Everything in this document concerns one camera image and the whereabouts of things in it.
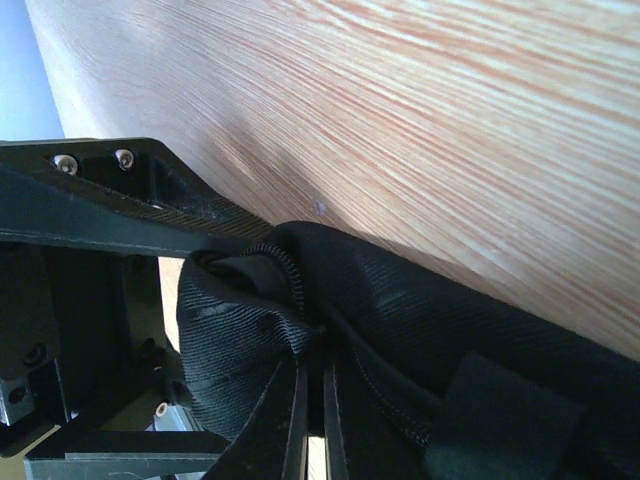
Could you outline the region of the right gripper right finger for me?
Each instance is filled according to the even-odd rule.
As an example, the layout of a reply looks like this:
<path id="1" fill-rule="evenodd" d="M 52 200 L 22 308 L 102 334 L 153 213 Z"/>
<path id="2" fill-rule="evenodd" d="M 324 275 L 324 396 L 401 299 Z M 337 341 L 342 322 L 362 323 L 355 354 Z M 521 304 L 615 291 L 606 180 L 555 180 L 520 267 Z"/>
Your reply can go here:
<path id="1" fill-rule="evenodd" d="M 324 370 L 323 404 L 327 478 L 331 480 L 348 480 L 349 472 L 341 427 L 337 374 L 334 362 L 331 362 Z"/>

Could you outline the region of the black necktie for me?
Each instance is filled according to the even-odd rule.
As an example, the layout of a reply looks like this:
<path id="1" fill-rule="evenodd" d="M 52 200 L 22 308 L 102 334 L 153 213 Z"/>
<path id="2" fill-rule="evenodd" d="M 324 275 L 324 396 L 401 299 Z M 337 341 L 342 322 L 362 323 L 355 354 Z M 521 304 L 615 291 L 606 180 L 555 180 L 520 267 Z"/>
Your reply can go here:
<path id="1" fill-rule="evenodd" d="M 177 322 L 201 425 L 235 440 L 279 364 L 328 359 L 432 478 L 635 479 L 639 365 L 377 245 L 309 222 L 185 260 Z"/>

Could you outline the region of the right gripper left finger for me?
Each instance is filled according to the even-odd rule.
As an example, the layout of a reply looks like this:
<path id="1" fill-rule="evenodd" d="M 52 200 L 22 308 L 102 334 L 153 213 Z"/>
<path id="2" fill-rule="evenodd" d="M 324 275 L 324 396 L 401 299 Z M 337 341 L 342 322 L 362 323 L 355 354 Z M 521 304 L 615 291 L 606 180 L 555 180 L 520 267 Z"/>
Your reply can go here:
<path id="1" fill-rule="evenodd" d="M 293 359 L 278 365 L 240 435 L 206 479 L 301 479 L 307 473 L 308 381 Z"/>

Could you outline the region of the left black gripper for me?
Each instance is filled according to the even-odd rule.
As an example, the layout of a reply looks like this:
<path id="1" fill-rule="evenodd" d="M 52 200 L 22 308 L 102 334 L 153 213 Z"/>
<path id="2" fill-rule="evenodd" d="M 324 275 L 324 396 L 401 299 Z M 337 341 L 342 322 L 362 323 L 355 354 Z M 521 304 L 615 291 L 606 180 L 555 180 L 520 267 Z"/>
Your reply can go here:
<path id="1" fill-rule="evenodd" d="M 270 229 L 158 140 L 2 142 L 2 455 L 30 479 L 209 470 L 226 442 L 182 411 L 148 256 L 234 253 Z"/>

